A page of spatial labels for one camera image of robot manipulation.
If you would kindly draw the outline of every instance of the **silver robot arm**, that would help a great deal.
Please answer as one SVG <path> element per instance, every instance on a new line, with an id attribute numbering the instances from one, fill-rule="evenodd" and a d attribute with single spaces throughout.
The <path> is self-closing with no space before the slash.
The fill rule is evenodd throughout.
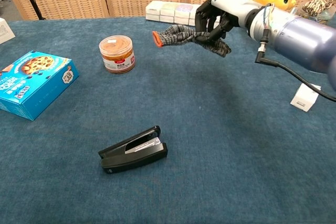
<path id="1" fill-rule="evenodd" d="M 262 6 L 252 0 L 206 0 L 196 11 L 195 28 L 209 32 L 209 36 L 199 40 L 212 43 L 225 38 L 233 27 L 243 28 L 251 39 L 260 43 L 256 63 L 284 68 L 314 91 L 319 91 L 285 66 L 264 58 L 266 46 L 270 46 L 310 71 L 328 74 L 329 82 L 336 90 L 336 30 L 276 7 L 272 9 L 271 23 L 267 24 L 265 13 L 269 8 L 270 5 Z M 213 28 L 217 16 L 221 19 Z"/>

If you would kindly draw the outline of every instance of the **robotic arm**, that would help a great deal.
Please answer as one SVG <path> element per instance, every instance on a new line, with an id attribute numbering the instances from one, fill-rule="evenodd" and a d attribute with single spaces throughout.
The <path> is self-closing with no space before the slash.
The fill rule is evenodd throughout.
<path id="1" fill-rule="evenodd" d="M 214 23 L 220 16 L 219 25 Z M 206 0 L 196 11 L 196 31 L 209 32 L 208 37 L 198 37 L 203 43 L 225 38 L 234 27 L 247 31 L 248 36 L 260 43 L 255 62 L 281 67 L 309 86 L 312 90 L 335 101 L 286 66 L 265 58 L 266 46 L 302 67 L 326 73 L 336 90 L 336 30 L 274 6 L 262 6 L 252 0 Z"/>

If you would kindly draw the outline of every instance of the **plastic jar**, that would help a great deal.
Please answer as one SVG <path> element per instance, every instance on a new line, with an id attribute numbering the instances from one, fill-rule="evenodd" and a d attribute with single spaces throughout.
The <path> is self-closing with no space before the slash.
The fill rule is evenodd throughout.
<path id="1" fill-rule="evenodd" d="M 105 68 L 111 73 L 126 73 L 134 68 L 135 57 L 132 40 L 124 35 L 114 35 L 99 43 Z"/>
<path id="2" fill-rule="evenodd" d="M 320 24 L 324 24 L 327 25 L 328 22 L 332 19 L 332 17 L 334 16 L 335 12 L 336 12 L 336 7 L 335 6 L 331 6 L 329 9 L 324 10 L 322 13 L 320 13 L 317 16 L 310 16 L 308 13 L 306 13 L 302 7 L 304 6 L 305 3 L 301 3 L 298 6 L 298 9 L 296 11 L 296 15 L 301 16 L 303 18 L 306 19 L 310 19 L 313 20 L 315 22 L 318 22 Z"/>

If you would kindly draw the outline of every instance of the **jar label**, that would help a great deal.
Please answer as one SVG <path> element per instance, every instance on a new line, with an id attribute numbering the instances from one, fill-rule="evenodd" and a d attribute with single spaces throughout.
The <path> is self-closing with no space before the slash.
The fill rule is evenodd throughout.
<path id="1" fill-rule="evenodd" d="M 107 60 L 103 58 L 104 65 L 110 70 L 124 70 L 130 68 L 134 64 L 134 53 L 122 60 Z"/>

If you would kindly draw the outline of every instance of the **cookie image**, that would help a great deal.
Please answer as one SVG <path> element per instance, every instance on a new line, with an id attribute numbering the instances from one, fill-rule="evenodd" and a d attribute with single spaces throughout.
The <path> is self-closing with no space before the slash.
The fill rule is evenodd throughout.
<path id="1" fill-rule="evenodd" d="M 54 63 L 54 59 L 50 56 L 39 56 L 27 61 L 21 71 L 25 74 L 32 74 L 38 70 L 47 70 Z"/>

